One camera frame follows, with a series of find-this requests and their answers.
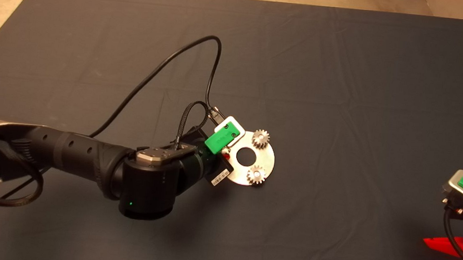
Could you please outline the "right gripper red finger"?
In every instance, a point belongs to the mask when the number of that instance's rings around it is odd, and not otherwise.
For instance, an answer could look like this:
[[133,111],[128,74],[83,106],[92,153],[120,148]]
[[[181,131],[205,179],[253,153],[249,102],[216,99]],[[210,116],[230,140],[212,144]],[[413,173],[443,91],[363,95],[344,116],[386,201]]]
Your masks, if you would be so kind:
[[[454,237],[454,239],[460,247],[460,249],[463,251],[463,238]],[[426,246],[428,246],[428,248],[432,250],[436,250],[438,252],[445,253],[456,258],[460,257],[447,237],[423,238],[423,242]]]

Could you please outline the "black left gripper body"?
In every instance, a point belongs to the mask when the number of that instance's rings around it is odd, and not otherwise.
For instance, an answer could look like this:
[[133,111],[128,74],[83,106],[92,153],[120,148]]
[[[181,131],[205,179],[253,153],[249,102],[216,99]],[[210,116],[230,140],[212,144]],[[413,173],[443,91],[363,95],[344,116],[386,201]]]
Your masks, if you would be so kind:
[[191,145],[195,151],[181,158],[181,169],[179,183],[196,184],[205,179],[212,183],[213,179],[222,172],[233,172],[233,167],[222,154],[214,154],[205,144],[208,139],[202,129],[190,128],[187,134],[183,135],[182,142]]

